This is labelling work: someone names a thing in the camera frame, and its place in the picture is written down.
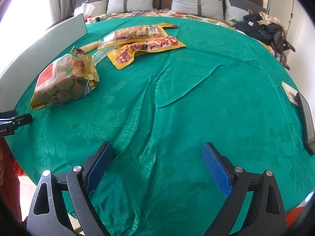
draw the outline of yellow snack package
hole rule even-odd
[[[155,41],[135,42],[118,47],[107,53],[107,56],[117,69],[123,69],[133,62],[134,57],[147,52],[162,52],[185,47],[186,45],[178,41],[175,37],[168,36]]]
[[[95,50],[96,48],[98,48],[102,43],[100,41],[96,41],[96,42],[92,42],[89,43],[83,47],[81,47],[80,49],[84,51],[84,53],[89,53],[92,50]]]
[[[108,46],[127,44],[131,42],[153,41],[165,38],[168,36],[163,29],[165,27],[178,28],[178,26],[174,24],[165,22],[156,25],[142,25],[119,29],[105,36],[103,45],[100,45],[97,49],[100,50]]]
[[[37,110],[82,98],[98,81],[93,56],[66,54],[40,73],[29,108]]]

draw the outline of bottle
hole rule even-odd
[[[88,24],[93,23],[92,16],[87,16],[86,19],[88,20]]]
[[[100,17],[94,17],[92,18],[93,23],[100,22]]]
[[[100,20],[105,20],[106,19],[106,14],[100,15]]]

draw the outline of clothing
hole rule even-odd
[[[262,20],[258,21],[258,23],[260,25],[269,25],[271,23],[275,23],[275,24],[279,25],[282,29],[284,40],[288,41],[288,39],[287,39],[288,38],[288,31],[286,30],[285,26],[283,26],[283,24],[281,23],[281,21],[278,18],[271,17],[262,11],[259,12],[259,15],[262,18]]]
[[[281,27],[275,23],[261,25],[259,24],[261,19],[261,16],[257,13],[246,15],[244,16],[244,21],[237,22],[234,27],[248,36],[270,45],[275,33],[281,31]]]
[[[2,151],[2,167],[4,169],[3,184],[0,186],[0,194],[15,218],[22,222],[19,191],[20,183],[13,169],[13,164],[16,161],[4,137],[0,137],[0,149]]]

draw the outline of screw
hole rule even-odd
[[[73,167],[73,171],[74,172],[79,172],[82,169],[82,167],[80,165],[74,166]]]
[[[49,174],[50,174],[50,170],[45,170],[45,171],[43,172],[43,176],[49,176]]]
[[[236,166],[235,171],[238,173],[241,173],[241,172],[243,172],[243,168],[241,166]]]
[[[267,176],[272,176],[273,175],[272,171],[270,171],[270,170],[266,170],[266,174],[267,174]]]

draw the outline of door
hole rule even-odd
[[[278,18],[289,29],[294,0],[269,0],[267,14]]]

